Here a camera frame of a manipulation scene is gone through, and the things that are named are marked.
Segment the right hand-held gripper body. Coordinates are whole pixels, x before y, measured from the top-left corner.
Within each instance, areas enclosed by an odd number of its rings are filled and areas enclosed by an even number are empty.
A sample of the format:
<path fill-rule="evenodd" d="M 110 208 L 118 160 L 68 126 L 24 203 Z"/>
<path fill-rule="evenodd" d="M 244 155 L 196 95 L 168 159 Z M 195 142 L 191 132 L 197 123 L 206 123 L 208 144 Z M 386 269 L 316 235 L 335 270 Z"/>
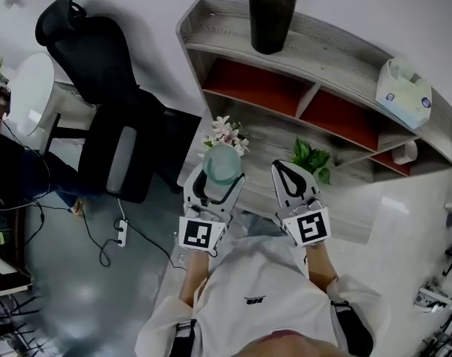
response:
<path fill-rule="evenodd" d="M 297 247 L 308 247 L 331 236 L 329 210 L 318 194 L 279 210 L 276 218 Z"/>

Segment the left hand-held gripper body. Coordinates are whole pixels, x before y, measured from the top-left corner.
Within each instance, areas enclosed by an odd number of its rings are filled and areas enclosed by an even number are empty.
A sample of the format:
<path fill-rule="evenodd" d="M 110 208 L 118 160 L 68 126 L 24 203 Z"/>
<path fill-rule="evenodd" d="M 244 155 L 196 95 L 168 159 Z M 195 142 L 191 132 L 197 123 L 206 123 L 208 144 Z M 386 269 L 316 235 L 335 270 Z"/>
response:
<path fill-rule="evenodd" d="M 233 199 L 221 202 L 184 197 L 184 215 L 179 218 L 178 244 L 185 249 L 216 251 L 232 219 Z"/>

